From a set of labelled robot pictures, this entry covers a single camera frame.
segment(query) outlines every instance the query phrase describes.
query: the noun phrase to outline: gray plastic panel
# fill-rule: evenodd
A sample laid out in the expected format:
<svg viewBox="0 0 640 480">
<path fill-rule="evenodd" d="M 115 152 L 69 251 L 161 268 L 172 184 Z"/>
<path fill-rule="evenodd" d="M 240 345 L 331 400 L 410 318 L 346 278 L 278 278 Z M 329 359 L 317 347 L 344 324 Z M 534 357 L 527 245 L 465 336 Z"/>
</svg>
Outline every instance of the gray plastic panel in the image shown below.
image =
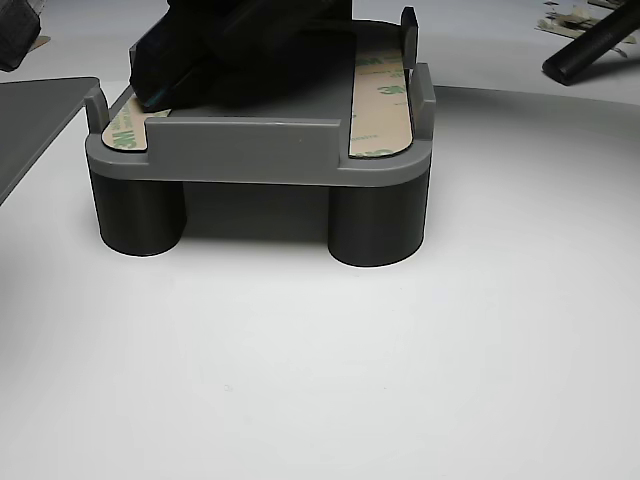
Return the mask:
<svg viewBox="0 0 640 480">
<path fill-rule="evenodd" d="M 100 95 L 97 78 L 0 83 L 0 205 L 82 108 L 85 97 Z"/>
<path fill-rule="evenodd" d="M 226 87 L 212 92 L 205 106 L 148 119 L 147 152 L 116 152 L 92 133 L 86 144 L 90 168 L 122 180 L 354 187 L 413 180 L 431 164 L 435 94 L 424 64 L 416 66 L 408 85 L 416 113 L 413 145 L 392 157 L 348 155 L 356 44 L 375 45 L 389 36 L 403 38 L 403 33 L 408 34 L 406 41 L 415 43 L 415 15 L 410 11 L 404 17 L 404 29 L 380 22 L 343 22 L 339 31 L 310 32 L 289 57 L 296 62 L 275 66 L 279 75 L 271 81 L 265 80 L 270 71 L 230 78 Z M 405 61 L 412 62 L 416 47 L 407 48 L 406 43 Z M 238 102 L 248 95 L 250 102 Z M 122 95 L 112 115 L 130 96 L 130 90 Z"/>
</svg>

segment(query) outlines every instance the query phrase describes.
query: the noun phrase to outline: stand base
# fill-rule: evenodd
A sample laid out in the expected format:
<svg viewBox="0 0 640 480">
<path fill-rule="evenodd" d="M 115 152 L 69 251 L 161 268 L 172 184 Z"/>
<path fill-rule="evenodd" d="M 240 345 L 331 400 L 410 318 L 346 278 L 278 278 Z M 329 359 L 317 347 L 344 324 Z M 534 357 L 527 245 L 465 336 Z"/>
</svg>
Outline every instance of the stand base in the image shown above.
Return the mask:
<svg viewBox="0 0 640 480">
<path fill-rule="evenodd" d="M 125 255 L 164 253 L 187 222 L 181 182 L 115 180 L 90 172 L 104 242 Z M 424 238 L 429 172 L 391 187 L 331 187 L 329 250 L 340 262 L 378 267 L 404 260 Z"/>
</svg>

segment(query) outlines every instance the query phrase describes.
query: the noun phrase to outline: plastic stand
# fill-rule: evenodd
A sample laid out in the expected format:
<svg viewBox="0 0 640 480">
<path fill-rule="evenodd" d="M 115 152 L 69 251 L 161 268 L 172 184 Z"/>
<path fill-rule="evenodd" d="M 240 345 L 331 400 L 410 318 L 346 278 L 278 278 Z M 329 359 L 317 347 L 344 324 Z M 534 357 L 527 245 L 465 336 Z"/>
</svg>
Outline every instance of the plastic stand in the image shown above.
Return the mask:
<svg viewBox="0 0 640 480">
<path fill-rule="evenodd" d="M 242 92 L 260 94 L 261 86 L 253 78 L 236 79 L 233 88 L 201 107 L 147 119 L 146 152 L 105 146 L 101 134 L 110 117 L 104 97 L 97 90 L 87 98 L 86 150 L 104 242 L 135 256 L 171 249 L 187 221 L 182 183 L 208 182 L 330 187 L 329 250 L 349 265 L 392 264 L 418 250 L 424 236 L 435 94 L 427 65 L 416 64 L 415 14 L 405 9 L 401 25 L 338 24 L 335 31 L 310 31 L 296 42 L 307 57 L 311 51 L 316 60 L 331 59 L 325 62 L 330 72 L 315 75 L 313 62 L 296 57 L 290 70 L 279 75 L 280 88 L 287 82 L 286 94 L 269 85 L 261 101 L 247 104 L 235 100 Z M 402 41 L 414 141 L 394 156 L 351 158 L 356 44 L 373 44 L 388 35 Z M 303 71 L 311 72 L 311 81 L 302 78 Z M 125 91 L 111 114 L 131 95 L 131 89 Z"/>
</svg>

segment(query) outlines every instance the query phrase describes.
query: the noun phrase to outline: black handle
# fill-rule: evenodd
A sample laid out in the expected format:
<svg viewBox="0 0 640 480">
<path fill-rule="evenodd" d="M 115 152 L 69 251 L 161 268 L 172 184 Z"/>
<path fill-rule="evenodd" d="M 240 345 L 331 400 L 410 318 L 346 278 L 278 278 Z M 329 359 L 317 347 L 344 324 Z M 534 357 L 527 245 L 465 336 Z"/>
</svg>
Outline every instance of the black handle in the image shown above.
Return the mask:
<svg viewBox="0 0 640 480">
<path fill-rule="evenodd" d="M 640 28 L 640 0 L 628 0 L 573 42 L 549 58 L 542 71 L 563 85 Z"/>
</svg>

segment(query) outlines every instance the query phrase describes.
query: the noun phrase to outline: white surface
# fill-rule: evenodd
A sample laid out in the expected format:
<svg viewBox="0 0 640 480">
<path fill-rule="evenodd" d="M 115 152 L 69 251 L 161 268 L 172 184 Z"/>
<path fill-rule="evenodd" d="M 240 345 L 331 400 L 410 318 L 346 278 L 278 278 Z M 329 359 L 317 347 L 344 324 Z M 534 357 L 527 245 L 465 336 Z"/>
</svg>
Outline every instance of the white surface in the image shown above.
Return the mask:
<svg viewBox="0 0 640 480">
<path fill-rule="evenodd" d="M 323 190 L 197 189 L 173 251 L 111 252 L 77 117 L 0 208 L 0 478 L 640 478 L 638 144 L 460 98 L 426 243 L 374 270 Z"/>
</svg>

